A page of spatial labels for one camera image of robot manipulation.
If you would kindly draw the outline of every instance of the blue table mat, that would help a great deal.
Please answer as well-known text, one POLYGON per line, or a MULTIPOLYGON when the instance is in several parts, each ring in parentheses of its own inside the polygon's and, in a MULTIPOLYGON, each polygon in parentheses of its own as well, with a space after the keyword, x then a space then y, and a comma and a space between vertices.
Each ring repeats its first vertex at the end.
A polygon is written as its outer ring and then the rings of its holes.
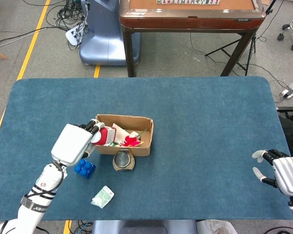
POLYGON ((12 88, 0 129, 0 220, 17 217, 67 123, 96 114, 154 120, 151 154, 132 172, 94 152, 90 179, 68 176, 46 220, 292 219, 287 198, 260 183, 259 149, 289 152, 268 82, 261 77, 27 79, 12 88), (114 193, 100 209, 92 197, 114 193))

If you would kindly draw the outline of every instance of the robotic arm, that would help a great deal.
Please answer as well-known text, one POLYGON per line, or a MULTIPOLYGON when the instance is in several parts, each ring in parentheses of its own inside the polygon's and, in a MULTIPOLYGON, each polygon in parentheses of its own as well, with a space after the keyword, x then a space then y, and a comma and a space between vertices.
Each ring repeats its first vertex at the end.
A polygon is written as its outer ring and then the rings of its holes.
POLYGON ((261 182, 278 188, 290 197, 288 205, 293 214, 293 157, 277 150, 259 150, 252 157, 259 163, 265 159, 272 166, 275 179, 267 178, 256 167, 253 171, 261 182))
POLYGON ((104 123, 92 119, 87 125, 67 124, 52 148, 52 163, 45 166, 42 174, 28 194, 21 199, 18 218, 5 223, 0 234, 32 234, 47 211, 57 189, 67 177, 66 168, 75 166, 95 149, 93 136, 104 123))

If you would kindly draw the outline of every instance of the brown wooden table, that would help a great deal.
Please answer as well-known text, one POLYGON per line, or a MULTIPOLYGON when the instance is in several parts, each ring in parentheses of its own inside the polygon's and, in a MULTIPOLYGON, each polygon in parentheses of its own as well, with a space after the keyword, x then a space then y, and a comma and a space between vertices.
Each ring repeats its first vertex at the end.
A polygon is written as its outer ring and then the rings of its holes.
POLYGON ((228 76, 266 17, 261 0, 220 0, 218 5, 157 4, 156 0, 121 0, 126 64, 135 77, 135 32, 238 33, 241 39, 221 76, 228 76))

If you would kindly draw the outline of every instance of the blue toy block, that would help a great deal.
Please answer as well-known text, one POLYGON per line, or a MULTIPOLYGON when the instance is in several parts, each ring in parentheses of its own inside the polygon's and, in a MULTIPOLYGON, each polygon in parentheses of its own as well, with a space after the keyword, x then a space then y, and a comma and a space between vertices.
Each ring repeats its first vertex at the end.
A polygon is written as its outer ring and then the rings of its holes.
POLYGON ((90 175, 94 172, 96 166, 87 160, 80 160, 77 166, 75 166, 74 171, 82 175, 85 178, 89 178, 90 175))

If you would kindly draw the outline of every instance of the gray carpet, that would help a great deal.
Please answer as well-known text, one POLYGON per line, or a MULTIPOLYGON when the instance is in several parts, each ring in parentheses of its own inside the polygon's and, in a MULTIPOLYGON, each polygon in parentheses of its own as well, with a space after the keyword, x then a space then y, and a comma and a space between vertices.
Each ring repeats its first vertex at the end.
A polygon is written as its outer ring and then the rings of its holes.
MULTIPOLYGON (((45 1, 37 0, 35 3, 44 4, 45 1)), ((265 20, 258 31, 259 35, 274 17, 280 3, 281 0, 277 0, 274 12, 265 20)), ((0 0, 0 39, 35 29, 41 11, 42 7, 26 5, 22 0, 0 0)), ((280 12, 264 34, 267 41, 257 41, 257 53, 252 56, 251 60, 252 63, 268 69, 277 79, 287 84, 293 82, 293 52, 290 50, 293 43, 293 33, 287 32, 283 41, 277 41, 276 37, 280 33, 281 26, 291 19, 293 19, 293 2, 285 0, 280 12)), ((31 38, 27 37, 0 48, 0 52, 9 58, 6 61, 0 59, 0 117, 5 109, 10 89, 22 66, 31 38)), ((224 34, 192 35, 193 45, 197 50, 203 52, 212 51, 236 38, 238 38, 236 35, 224 34)), ((214 63, 205 58, 203 54, 194 52, 189 41, 189 34, 143 34, 142 42, 142 58, 136 68, 140 76, 215 76, 219 75, 224 67, 223 63, 214 63)), ((220 62, 228 60, 221 52, 212 55, 212 58, 220 62)), ((240 75, 244 73, 237 68, 235 71, 240 75)), ((38 36, 23 78, 92 77, 93 73, 94 66, 83 65, 79 59, 78 51, 68 49, 62 31, 47 29, 40 32, 38 36)), ((263 76, 267 80, 273 80, 266 71, 253 65, 250 67, 250 75, 263 76)), ((100 76, 125 77, 126 68, 104 66, 101 68, 100 76)), ((275 95, 283 90, 275 81, 271 82, 271 89, 275 95)), ((293 98, 277 105, 293 106, 293 98)), ((293 226, 293 222, 282 220, 234 220, 232 222, 239 234, 260 234, 274 226, 293 226)), ((46 221, 41 226, 47 228, 50 233, 58 234, 62 233, 64 222, 46 221)))

